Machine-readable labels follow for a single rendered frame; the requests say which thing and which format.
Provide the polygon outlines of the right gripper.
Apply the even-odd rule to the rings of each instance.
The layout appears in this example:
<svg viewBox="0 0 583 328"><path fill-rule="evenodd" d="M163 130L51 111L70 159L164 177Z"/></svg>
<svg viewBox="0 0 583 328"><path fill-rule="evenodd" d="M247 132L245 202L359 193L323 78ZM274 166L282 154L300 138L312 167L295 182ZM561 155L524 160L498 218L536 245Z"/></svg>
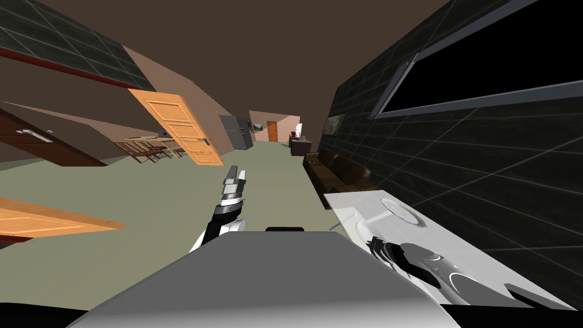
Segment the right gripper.
<svg viewBox="0 0 583 328"><path fill-rule="evenodd" d="M370 251L371 254L381 262L388 263L389 258L384 253L384 240L378 238L377 236L373 236L370 241Z"/></svg>

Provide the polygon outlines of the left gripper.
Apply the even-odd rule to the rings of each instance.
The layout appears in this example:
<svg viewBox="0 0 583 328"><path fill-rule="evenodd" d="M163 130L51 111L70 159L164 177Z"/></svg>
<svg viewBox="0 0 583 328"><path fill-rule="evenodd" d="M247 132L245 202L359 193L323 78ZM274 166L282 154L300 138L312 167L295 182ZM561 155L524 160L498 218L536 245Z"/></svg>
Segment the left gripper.
<svg viewBox="0 0 583 328"><path fill-rule="evenodd" d="M240 198L244 185L246 183L245 170L241 170L239 176L238 166L232 165L227 173L226 179L223 181L223 197L224 198Z"/></svg>

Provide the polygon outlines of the grey tall fridge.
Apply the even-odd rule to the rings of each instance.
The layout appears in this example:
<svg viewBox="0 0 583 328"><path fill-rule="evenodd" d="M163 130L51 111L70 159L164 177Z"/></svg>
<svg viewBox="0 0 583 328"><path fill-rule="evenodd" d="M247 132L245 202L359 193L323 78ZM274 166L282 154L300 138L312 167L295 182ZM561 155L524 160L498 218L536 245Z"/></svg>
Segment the grey tall fridge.
<svg viewBox="0 0 583 328"><path fill-rule="evenodd" d="M226 115L219 117L235 150L247 150L253 146L252 125L247 118Z"/></svg>

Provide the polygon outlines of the dark low cabinet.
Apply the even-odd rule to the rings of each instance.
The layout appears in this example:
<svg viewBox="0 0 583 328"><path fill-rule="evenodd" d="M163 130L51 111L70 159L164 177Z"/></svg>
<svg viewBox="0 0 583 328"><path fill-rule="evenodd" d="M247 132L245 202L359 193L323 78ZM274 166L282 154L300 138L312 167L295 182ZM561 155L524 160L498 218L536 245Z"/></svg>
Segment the dark low cabinet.
<svg viewBox="0 0 583 328"><path fill-rule="evenodd" d="M302 132L301 123L297 124L295 129L290 132L288 145L292 156L304 157L310 153L312 142Z"/></svg>

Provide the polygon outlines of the orange panelled door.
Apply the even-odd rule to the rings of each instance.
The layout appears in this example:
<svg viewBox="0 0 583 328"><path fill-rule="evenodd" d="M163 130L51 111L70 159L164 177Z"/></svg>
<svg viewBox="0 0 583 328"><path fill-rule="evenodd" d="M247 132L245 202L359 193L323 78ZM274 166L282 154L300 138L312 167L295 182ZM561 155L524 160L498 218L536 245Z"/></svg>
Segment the orange panelled door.
<svg viewBox="0 0 583 328"><path fill-rule="evenodd" d="M182 96L138 89L129 89L129 92L197 165L224 165Z"/></svg>
<svg viewBox="0 0 583 328"><path fill-rule="evenodd" d="M0 197L0 243L110 231L124 226L121 222Z"/></svg>

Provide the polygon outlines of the white sink counter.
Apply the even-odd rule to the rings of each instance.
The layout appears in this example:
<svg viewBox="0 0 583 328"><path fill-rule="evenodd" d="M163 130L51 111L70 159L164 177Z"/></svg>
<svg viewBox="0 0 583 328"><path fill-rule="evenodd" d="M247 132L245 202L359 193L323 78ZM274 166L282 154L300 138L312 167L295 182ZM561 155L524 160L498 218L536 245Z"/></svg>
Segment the white sink counter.
<svg viewBox="0 0 583 328"><path fill-rule="evenodd" d="M507 284L583 311L583 229L570 229L459 191L407 188L325 194L350 238L412 243L505 296Z"/></svg>

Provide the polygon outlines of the brown leather sofa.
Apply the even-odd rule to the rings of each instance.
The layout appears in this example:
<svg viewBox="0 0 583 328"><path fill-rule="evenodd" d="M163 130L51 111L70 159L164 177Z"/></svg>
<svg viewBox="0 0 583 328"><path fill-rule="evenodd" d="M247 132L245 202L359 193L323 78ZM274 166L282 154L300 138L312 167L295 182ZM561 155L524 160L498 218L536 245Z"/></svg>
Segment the brown leather sofa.
<svg viewBox="0 0 583 328"><path fill-rule="evenodd" d="M330 209L324 194L373 191L371 171L361 163L330 149L308 153L302 162L308 177L326 210Z"/></svg>

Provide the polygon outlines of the wooden table with chairs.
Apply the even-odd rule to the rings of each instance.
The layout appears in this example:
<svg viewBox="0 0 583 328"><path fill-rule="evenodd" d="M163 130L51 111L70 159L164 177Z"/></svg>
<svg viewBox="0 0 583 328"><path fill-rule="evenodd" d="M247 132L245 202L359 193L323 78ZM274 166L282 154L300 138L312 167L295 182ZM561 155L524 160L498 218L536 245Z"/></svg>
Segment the wooden table with chairs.
<svg viewBox="0 0 583 328"><path fill-rule="evenodd" d="M184 157L185 150L180 147L171 147L170 143L174 141L171 137L147 136L126 138L112 144L138 163L143 163L139 158L156 163L162 155L167 158Z"/></svg>

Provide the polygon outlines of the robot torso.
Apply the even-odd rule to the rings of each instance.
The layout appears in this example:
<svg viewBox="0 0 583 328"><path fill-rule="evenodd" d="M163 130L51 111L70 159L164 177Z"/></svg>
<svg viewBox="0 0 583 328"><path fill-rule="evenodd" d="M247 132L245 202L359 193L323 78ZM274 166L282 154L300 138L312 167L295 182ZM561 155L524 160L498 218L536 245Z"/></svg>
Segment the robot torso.
<svg viewBox="0 0 583 328"><path fill-rule="evenodd" d="M67 328L460 328L336 232L229 232Z"/></svg>

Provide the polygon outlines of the dark brown door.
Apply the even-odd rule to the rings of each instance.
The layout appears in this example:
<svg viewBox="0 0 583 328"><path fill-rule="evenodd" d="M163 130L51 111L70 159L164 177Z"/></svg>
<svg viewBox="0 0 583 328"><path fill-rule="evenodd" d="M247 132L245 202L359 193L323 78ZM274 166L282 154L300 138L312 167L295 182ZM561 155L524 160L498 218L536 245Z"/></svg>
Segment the dark brown door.
<svg viewBox="0 0 583 328"><path fill-rule="evenodd" d="M105 163L0 108L0 142L63 167L104 167Z"/></svg>

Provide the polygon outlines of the grey framed dark window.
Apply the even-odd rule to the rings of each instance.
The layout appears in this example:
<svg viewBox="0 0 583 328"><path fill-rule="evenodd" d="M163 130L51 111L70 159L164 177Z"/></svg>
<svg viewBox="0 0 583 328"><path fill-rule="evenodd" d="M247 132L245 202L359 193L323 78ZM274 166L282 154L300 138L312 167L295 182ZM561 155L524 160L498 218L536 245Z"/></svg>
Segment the grey framed dark window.
<svg viewBox="0 0 583 328"><path fill-rule="evenodd" d="M583 97L583 0L510 0L405 59L370 114Z"/></svg>

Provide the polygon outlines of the framed wall picture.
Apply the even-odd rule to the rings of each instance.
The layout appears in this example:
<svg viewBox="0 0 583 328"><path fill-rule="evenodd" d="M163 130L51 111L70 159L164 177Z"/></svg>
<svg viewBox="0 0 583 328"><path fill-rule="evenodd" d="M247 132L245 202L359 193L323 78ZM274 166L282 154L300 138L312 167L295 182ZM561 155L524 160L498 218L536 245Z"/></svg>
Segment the framed wall picture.
<svg viewBox="0 0 583 328"><path fill-rule="evenodd" d="M345 114L339 114L335 116L330 116L326 119L325 125L323 127L322 134L334 136L338 133L342 122L344 120Z"/></svg>

